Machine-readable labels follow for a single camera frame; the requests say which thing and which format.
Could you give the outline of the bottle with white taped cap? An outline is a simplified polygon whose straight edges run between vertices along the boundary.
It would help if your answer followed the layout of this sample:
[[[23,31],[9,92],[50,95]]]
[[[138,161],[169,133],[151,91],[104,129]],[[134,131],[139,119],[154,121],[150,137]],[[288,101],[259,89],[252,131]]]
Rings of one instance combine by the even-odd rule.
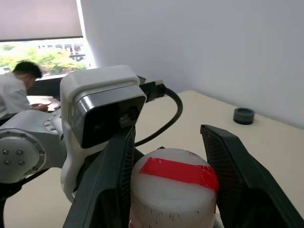
[[[218,191],[214,169],[198,155],[152,151],[132,170],[128,228],[213,228]]]

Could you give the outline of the small grey round cap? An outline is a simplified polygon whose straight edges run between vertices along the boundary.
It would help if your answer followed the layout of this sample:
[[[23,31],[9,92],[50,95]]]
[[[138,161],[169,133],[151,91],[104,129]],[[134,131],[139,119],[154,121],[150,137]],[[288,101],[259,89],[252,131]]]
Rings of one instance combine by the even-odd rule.
[[[250,125],[253,123],[255,112],[249,108],[236,108],[234,110],[233,120],[241,125]]]

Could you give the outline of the brown desk with papers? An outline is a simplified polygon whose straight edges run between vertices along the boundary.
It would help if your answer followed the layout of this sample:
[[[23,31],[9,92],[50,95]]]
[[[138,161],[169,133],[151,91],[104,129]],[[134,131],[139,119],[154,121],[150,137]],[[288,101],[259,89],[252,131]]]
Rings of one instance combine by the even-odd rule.
[[[52,96],[28,95],[27,99],[31,106],[47,105],[48,111],[53,112],[61,107],[61,102]]]

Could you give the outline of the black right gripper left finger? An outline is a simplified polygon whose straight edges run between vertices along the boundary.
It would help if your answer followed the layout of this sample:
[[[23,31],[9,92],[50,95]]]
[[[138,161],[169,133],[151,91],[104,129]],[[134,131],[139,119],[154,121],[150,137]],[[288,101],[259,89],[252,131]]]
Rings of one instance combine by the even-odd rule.
[[[63,228],[128,228],[133,164],[143,154],[135,149],[136,130],[128,127],[85,162],[75,200]]]

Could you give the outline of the person in white shirt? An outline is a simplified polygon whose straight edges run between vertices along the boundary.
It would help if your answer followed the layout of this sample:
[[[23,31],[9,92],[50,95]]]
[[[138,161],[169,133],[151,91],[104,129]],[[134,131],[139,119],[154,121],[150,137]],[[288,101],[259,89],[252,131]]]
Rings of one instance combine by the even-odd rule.
[[[13,71],[0,75],[0,120],[31,109],[48,111],[48,105],[31,105],[27,99],[28,90],[41,77],[39,66],[30,61],[19,62]]]

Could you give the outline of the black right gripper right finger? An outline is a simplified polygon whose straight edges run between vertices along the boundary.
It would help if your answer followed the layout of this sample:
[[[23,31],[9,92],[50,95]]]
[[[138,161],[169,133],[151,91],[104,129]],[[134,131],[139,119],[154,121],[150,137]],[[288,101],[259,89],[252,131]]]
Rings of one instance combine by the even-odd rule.
[[[304,228],[304,219],[272,174],[234,134],[203,124],[207,162],[219,184],[217,206],[224,228]]]

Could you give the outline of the grey roller window blind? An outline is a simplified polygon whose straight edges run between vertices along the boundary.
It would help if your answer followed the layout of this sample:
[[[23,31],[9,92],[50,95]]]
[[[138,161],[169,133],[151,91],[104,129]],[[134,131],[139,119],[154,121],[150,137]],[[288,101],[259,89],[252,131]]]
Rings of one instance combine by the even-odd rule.
[[[82,36],[76,0],[0,0],[0,42]]]

